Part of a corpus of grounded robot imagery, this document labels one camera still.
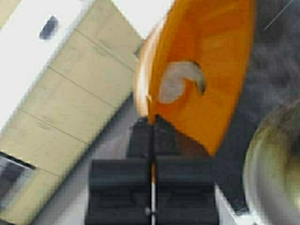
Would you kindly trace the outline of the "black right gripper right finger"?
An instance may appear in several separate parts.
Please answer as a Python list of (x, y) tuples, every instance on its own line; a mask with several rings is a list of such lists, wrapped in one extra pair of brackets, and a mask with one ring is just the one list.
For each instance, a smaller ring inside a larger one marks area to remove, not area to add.
[(162, 116), (154, 124), (157, 223), (217, 225), (212, 158)]

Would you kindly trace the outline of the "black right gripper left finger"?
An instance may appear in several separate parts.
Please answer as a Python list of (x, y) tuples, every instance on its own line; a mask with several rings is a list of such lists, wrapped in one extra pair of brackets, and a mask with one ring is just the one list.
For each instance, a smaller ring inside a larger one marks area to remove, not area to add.
[(124, 158), (91, 162), (86, 225), (155, 223), (153, 144), (153, 126), (141, 117), (130, 129)]

